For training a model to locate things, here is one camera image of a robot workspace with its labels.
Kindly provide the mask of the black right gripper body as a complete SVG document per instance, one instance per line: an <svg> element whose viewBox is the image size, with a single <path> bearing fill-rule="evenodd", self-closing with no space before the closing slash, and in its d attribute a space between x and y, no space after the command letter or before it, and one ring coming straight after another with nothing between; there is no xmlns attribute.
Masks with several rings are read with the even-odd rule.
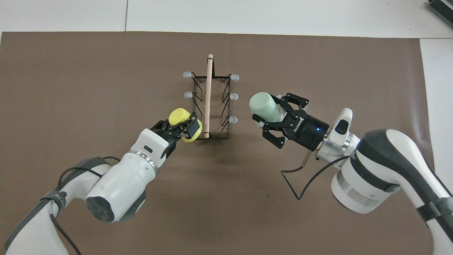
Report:
<svg viewBox="0 0 453 255"><path fill-rule="evenodd" d="M288 140L314 151L324 139L329 125L308 114L296 114L297 118L286 115L284 123L289 123L288 128L283 128L283 135Z"/></svg>

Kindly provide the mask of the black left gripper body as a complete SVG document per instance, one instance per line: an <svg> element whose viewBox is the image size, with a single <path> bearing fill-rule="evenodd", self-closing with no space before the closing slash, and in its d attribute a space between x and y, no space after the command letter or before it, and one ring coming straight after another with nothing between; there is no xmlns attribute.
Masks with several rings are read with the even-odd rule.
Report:
<svg viewBox="0 0 453 255"><path fill-rule="evenodd" d="M164 149L161 155L161 159L163 157L168 158L176 148L177 141L181 139L180 137L178 137L178 133L174 132L173 134L173 132L169 132L168 130L165 129L152 129L151 131L156 133L157 135L159 135L165 141L168 142L168 146Z"/></svg>

